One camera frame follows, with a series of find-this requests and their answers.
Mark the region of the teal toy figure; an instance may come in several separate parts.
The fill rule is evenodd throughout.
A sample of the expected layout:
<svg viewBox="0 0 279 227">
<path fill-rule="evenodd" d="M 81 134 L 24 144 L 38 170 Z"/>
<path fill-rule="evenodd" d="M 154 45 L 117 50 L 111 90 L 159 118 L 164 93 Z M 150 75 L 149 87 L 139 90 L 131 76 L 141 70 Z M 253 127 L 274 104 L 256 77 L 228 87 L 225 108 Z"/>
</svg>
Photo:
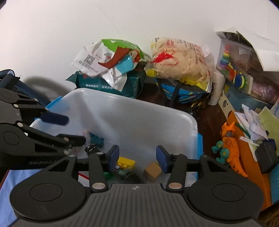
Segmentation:
<svg viewBox="0 0 279 227">
<path fill-rule="evenodd" d="M 104 146 L 104 138 L 98 137 L 97 135 L 89 132 L 90 135 L 90 143 L 94 144 L 98 148 L 102 148 Z"/>
</svg>

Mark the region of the crumpled white green snack bag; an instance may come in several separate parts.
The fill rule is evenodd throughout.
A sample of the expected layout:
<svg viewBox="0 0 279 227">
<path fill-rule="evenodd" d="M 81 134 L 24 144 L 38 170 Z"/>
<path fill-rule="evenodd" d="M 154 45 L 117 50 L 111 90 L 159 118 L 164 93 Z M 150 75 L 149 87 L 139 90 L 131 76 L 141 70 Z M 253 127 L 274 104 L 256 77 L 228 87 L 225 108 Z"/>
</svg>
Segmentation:
<svg viewBox="0 0 279 227">
<path fill-rule="evenodd" d="M 144 58 L 145 54 L 136 44 L 120 39 L 102 39 L 84 46 L 71 65 L 90 77 L 112 73 L 115 79 L 135 69 Z"/>
</svg>

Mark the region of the tan cube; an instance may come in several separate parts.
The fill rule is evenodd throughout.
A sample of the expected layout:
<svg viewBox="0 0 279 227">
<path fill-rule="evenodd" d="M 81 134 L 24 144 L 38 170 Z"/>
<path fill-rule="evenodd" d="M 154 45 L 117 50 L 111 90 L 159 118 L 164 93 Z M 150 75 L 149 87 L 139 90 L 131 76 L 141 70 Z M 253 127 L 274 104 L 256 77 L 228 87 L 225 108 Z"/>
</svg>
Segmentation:
<svg viewBox="0 0 279 227">
<path fill-rule="evenodd" d="M 149 182 L 155 182 L 156 179 L 160 176 L 162 173 L 161 167 L 158 165 L 157 162 L 150 163 L 145 169 L 144 169 L 144 176 L 145 179 Z"/>
</svg>

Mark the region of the light blue box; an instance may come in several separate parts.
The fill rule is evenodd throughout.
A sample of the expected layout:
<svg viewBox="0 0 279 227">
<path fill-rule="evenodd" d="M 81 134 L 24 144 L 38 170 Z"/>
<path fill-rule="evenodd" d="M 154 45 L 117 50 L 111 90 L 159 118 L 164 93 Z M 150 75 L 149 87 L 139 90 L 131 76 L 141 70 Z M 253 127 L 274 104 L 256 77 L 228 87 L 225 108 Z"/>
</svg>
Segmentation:
<svg viewBox="0 0 279 227">
<path fill-rule="evenodd" d="M 272 204 L 278 203 L 279 200 L 279 168 L 278 165 L 269 173 L 270 193 Z"/>
</svg>

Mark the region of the orange dinosaur toy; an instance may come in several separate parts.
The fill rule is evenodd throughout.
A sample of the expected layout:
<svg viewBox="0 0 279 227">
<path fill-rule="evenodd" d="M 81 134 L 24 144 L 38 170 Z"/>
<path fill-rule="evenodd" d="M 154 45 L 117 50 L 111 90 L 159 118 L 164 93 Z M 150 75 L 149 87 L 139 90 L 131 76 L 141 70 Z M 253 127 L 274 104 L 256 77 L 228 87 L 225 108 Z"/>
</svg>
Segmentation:
<svg viewBox="0 0 279 227">
<path fill-rule="evenodd" d="M 240 162 L 240 152 L 237 140 L 234 138 L 235 122 L 230 125 L 225 122 L 221 127 L 221 139 L 215 146 L 211 147 L 214 154 L 219 153 L 220 157 L 216 161 L 221 164 L 229 164 L 229 166 L 241 176 L 247 178 Z"/>
</svg>

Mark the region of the prawn cracker bag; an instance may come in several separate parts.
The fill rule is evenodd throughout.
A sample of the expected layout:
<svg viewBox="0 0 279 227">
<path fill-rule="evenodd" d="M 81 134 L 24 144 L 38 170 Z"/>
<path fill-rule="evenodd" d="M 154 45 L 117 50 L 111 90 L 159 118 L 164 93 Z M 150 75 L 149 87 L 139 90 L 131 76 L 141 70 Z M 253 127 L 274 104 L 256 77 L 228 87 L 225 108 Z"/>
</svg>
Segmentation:
<svg viewBox="0 0 279 227">
<path fill-rule="evenodd" d="M 215 69 L 214 56 L 208 46 L 181 39 L 156 37 L 150 44 L 152 58 L 145 66 L 147 76 L 173 79 L 196 86 L 209 93 Z"/>
</svg>

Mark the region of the green red toy car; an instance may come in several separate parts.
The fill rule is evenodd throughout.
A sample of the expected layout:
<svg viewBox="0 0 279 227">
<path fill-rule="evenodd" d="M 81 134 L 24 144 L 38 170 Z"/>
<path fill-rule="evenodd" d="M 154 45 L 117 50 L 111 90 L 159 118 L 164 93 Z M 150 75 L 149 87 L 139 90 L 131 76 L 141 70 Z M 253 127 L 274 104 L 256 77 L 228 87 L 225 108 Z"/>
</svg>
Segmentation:
<svg viewBox="0 0 279 227">
<path fill-rule="evenodd" d="M 105 179 L 108 180 L 112 177 L 118 177 L 122 180 L 128 179 L 134 172 L 134 168 L 120 166 L 117 164 L 112 172 L 104 172 Z"/>
</svg>

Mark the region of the yellow toy brick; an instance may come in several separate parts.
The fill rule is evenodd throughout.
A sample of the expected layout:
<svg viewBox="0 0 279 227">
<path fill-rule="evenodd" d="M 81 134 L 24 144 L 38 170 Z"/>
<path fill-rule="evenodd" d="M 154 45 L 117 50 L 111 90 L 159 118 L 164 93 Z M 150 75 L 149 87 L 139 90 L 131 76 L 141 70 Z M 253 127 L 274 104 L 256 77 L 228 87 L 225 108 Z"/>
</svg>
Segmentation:
<svg viewBox="0 0 279 227">
<path fill-rule="evenodd" d="M 121 169 L 134 169 L 136 161 L 124 157 L 119 157 L 116 163 Z"/>
</svg>

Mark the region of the small black toy car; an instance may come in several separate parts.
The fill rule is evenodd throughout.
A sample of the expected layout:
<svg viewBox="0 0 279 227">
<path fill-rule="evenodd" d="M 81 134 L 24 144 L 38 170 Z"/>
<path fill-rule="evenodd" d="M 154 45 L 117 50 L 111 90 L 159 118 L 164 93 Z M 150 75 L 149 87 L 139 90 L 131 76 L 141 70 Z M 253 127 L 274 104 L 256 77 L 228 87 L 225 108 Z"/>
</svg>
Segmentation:
<svg viewBox="0 0 279 227">
<path fill-rule="evenodd" d="M 85 147 L 85 152 L 87 153 L 87 155 L 91 155 L 93 153 L 98 153 L 100 152 L 100 150 L 98 149 L 98 147 L 95 144 L 90 144 L 88 146 Z"/>
</svg>

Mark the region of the white paper sheet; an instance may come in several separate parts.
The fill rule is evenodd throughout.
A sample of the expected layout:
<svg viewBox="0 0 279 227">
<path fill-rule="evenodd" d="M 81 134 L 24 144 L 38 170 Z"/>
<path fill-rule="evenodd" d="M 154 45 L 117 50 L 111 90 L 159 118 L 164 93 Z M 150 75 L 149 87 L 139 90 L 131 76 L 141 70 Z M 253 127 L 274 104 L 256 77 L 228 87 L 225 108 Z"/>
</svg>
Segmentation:
<svg viewBox="0 0 279 227">
<path fill-rule="evenodd" d="M 263 71 L 278 72 L 278 42 L 258 35 L 245 27 L 232 27 L 225 31 L 216 31 L 219 38 L 226 39 L 225 34 L 243 37 L 254 49 Z"/>
</svg>

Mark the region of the orange box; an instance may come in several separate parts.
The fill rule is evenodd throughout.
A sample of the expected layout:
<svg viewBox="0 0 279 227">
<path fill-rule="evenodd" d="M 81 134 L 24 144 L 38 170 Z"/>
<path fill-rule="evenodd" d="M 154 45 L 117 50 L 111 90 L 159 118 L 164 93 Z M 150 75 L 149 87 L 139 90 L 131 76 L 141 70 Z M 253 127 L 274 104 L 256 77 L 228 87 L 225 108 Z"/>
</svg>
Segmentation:
<svg viewBox="0 0 279 227">
<path fill-rule="evenodd" d="M 244 136 L 244 132 L 237 126 L 235 126 L 234 138 L 237 140 L 238 143 L 240 162 L 245 173 L 248 175 L 248 179 L 257 184 L 263 191 L 263 211 L 272 205 L 269 174 L 261 173 L 258 163 L 252 156 L 252 152 L 248 143 L 241 141 L 241 136 Z"/>
</svg>

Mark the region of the white plastic bin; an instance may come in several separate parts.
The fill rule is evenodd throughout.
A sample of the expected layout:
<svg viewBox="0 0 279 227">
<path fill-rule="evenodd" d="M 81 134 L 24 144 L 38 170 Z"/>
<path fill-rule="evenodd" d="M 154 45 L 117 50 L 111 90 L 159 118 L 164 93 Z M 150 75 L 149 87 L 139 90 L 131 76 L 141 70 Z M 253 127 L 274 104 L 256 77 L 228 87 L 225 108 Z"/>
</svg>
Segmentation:
<svg viewBox="0 0 279 227">
<path fill-rule="evenodd" d="M 134 160 L 137 175 L 155 162 L 159 145 L 169 153 L 181 153 L 190 159 L 203 153 L 196 120 L 169 107 L 79 88 L 54 102 L 49 110 L 68 116 L 69 122 L 61 126 L 37 119 L 33 128 L 54 136 L 71 134 L 89 139 L 90 134 L 95 134 L 104 139 L 103 152 L 118 145 L 121 157 Z"/>
</svg>

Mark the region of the clear box with colourful toys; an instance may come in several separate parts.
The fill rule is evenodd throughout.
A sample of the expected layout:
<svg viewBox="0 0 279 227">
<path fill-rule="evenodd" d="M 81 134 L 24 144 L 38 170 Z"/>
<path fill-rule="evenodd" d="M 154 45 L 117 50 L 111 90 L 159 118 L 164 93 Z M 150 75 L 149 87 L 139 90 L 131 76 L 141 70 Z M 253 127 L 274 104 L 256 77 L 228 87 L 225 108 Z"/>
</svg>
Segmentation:
<svg viewBox="0 0 279 227">
<path fill-rule="evenodd" d="M 278 100 L 278 72 L 263 71 L 252 46 L 238 35 L 220 38 L 218 70 L 240 92 L 266 103 Z"/>
</svg>

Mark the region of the black small box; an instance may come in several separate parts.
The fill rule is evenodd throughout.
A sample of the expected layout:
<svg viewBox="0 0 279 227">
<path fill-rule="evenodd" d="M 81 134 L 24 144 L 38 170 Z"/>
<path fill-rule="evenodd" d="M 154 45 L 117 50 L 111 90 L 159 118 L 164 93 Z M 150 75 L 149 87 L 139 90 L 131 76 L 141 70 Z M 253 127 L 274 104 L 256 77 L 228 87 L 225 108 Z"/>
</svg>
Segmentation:
<svg viewBox="0 0 279 227">
<path fill-rule="evenodd" d="M 264 140 L 255 150 L 257 162 L 262 174 L 270 173 L 278 165 L 275 140 Z"/>
</svg>

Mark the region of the blue cloth mat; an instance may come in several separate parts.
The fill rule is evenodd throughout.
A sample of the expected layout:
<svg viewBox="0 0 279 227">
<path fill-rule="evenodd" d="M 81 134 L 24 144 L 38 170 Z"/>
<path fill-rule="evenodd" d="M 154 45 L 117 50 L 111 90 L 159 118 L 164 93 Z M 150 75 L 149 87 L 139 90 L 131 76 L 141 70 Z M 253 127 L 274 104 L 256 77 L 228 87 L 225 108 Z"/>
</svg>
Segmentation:
<svg viewBox="0 0 279 227">
<path fill-rule="evenodd" d="M 10 193 L 13 190 L 13 188 L 20 182 L 24 181 L 25 179 L 29 178 L 30 176 L 36 174 L 39 171 L 41 170 L 32 169 L 9 171 L 1 187 L 1 226 L 10 226 L 17 219 L 9 200 Z"/>
</svg>

